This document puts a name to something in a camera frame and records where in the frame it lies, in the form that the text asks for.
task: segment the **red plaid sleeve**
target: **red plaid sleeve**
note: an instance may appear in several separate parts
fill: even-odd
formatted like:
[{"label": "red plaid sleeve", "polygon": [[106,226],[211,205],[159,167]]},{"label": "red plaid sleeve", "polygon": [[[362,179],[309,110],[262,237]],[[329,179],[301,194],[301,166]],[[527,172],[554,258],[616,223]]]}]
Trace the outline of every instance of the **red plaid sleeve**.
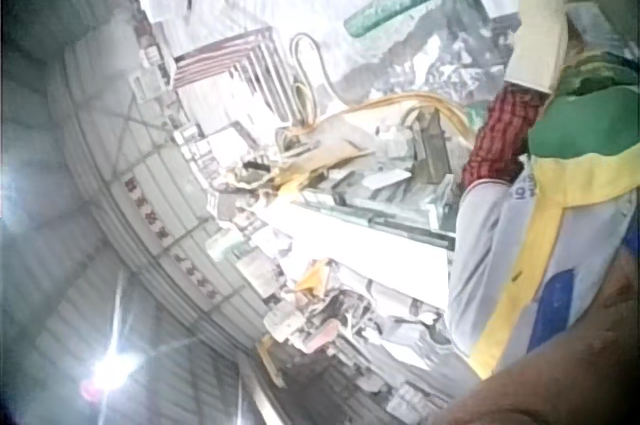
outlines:
[{"label": "red plaid sleeve", "polygon": [[487,122],[478,132],[462,170],[462,187],[483,179],[513,183],[522,172],[518,157],[526,151],[529,129],[546,101],[543,92],[505,83],[489,107]]}]

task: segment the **white glove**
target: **white glove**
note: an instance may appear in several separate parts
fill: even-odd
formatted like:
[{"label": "white glove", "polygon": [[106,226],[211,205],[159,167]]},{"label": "white glove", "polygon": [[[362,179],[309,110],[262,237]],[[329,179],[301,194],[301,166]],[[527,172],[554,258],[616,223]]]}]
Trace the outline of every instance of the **white glove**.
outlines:
[{"label": "white glove", "polygon": [[505,80],[551,93],[567,53],[564,0],[519,0],[522,25]]}]

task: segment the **skin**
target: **skin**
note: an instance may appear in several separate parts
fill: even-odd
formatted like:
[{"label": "skin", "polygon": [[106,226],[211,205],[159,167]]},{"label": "skin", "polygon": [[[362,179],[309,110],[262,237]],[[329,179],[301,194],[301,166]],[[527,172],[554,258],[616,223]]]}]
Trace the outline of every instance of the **skin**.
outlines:
[{"label": "skin", "polygon": [[618,251],[594,303],[567,332],[454,403],[436,425],[640,423],[638,261]]}]

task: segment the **green cylinder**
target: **green cylinder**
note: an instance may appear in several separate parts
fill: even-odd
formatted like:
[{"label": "green cylinder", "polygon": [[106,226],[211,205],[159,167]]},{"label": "green cylinder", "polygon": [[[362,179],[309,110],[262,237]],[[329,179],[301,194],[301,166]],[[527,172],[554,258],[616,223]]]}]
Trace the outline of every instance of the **green cylinder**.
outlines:
[{"label": "green cylinder", "polygon": [[344,21],[353,38],[360,38],[389,20],[431,0],[374,0]]}]

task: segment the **yellow reflective stripe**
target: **yellow reflective stripe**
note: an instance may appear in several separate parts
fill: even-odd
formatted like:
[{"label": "yellow reflective stripe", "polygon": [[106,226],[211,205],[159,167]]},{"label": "yellow reflective stripe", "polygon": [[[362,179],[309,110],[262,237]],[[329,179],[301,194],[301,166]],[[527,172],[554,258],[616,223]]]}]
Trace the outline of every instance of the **yellow reflective stripe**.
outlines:
[{"label": "yellow reflective stripe", "polygon": [[536,198],[524,243],[487,326],[475,344],[469,364],[485,379],[491,375],[504,353],[520,314],[535,297],[553,251],[562,207]]},{"label": "yellow reflective stripe", "polygon": [[606,202],[640,186],[640,143],[611,157],[534,157],[532,164],[538,195],[562,207]]}]

